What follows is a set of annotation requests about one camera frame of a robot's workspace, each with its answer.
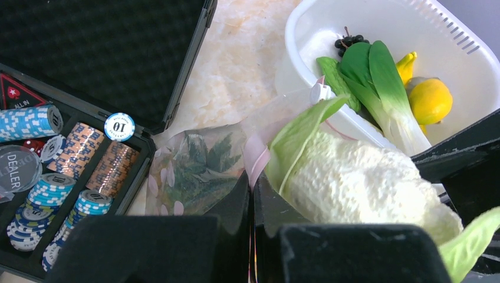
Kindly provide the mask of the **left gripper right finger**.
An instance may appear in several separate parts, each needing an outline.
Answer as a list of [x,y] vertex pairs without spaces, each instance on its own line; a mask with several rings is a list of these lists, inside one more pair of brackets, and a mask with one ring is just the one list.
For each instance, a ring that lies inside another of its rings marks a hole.
[[314,224],[265,175],[254,187],[258,282],[449,282],[436,245],[413,225]]

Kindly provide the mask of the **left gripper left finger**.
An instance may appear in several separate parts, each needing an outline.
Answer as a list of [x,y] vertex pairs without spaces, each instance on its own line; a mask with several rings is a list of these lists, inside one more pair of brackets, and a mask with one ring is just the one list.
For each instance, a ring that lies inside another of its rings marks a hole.
[[247,282],[246,173],[204,215],[95,216],[82,221],[46,282]]

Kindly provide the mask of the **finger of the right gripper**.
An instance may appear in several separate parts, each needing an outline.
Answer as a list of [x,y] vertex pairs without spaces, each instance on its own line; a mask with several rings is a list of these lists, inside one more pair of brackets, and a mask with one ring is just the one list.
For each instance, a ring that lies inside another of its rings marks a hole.
[[499,110],[412,160],[422,178],[444,186],[441,201],[468,225],[499,206]]

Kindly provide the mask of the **toy pineapple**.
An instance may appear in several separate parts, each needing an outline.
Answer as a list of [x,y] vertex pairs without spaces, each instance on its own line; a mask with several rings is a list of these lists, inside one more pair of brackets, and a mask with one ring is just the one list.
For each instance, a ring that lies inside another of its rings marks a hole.
[[222,130],[176,135],[160,171],[162,214],[202,215],[222,200],[243,172],[242,141]]

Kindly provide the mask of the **white toy cauliflower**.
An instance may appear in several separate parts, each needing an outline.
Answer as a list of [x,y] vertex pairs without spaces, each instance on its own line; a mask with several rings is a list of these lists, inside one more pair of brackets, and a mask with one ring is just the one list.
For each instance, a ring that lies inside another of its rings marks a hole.
[[321,125],[346,96],[319,100],[289,121],[267,147],[272,187],[315,223],[399,224],[422,228],[453,282],[461,282],[499,229],[499,208],[463,225],[397,149],[338,137]]

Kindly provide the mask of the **clear pink-dotted zip bag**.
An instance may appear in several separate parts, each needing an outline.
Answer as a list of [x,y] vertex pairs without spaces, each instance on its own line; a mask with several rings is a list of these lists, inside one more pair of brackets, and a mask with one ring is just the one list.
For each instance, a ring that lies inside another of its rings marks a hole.
[[154,154],[145,214],[204,214],[243,172],[253,186],[269,160],[267,145],[274,136],[298,114],[337,94],[321,77],[310,88],[278,95],[238,123],[174,135]]

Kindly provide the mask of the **white oval plastic basket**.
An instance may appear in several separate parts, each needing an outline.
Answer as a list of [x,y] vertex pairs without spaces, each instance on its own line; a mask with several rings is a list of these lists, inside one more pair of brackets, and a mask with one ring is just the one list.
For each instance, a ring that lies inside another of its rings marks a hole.
[[[337,135],[414,156],[499,108],[498,59],[438,1],[302,1],[284,37],[279,93],[332,72],[360,100],[360,110],[342,106],[327,120]],[[452,96],[426,131],[408,99],[418,81]]]

